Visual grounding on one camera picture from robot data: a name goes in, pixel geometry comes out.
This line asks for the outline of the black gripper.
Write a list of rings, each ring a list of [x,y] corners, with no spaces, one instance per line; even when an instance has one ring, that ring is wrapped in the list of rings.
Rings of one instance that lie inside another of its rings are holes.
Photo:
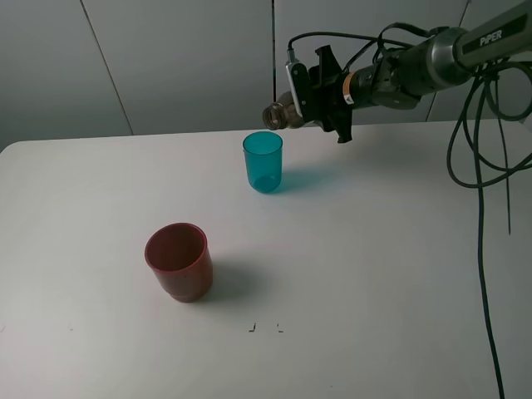
[[[338,144],[352,140],[352,111],[374,106],[399,107],[396,69],[390,62],[355,72],[344,71],[330,45],[315,50],[318,64],[309,69],[309,117],[320,119],[325,132],[336,132]]]

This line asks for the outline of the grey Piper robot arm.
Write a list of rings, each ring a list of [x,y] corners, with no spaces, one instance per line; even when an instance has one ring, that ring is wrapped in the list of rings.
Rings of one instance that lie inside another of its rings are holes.
[[[373,39],[378,56],[372,65],[350,72],[338,65],[328,46],[317,49],[318,64],[309,70],[310,96],[300,99],[306,121],[338,140],[352,139],[352,113],[383,106],[411,110],[423,96],[460,86],[488,63],[527,51],[531,46],[531,3],[525,1],[477,28],[438,27],[423,31],[405,23],[397,29],[424,37],[408,48],[388,48],[382,37]]]

